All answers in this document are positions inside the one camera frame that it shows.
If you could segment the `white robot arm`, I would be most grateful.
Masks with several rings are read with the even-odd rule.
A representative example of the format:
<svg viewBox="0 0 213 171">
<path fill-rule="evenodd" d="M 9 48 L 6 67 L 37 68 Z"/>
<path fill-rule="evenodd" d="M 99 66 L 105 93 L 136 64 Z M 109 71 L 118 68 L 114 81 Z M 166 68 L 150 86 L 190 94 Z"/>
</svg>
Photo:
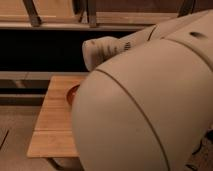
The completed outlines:
<svg viewBox="0 0 213 171">
<path fill-rule="evenodd" d="M 83 45 L 71 112 L 85 171 L 183 171 L 213 125 L 213 9 Z"/>
</svg>

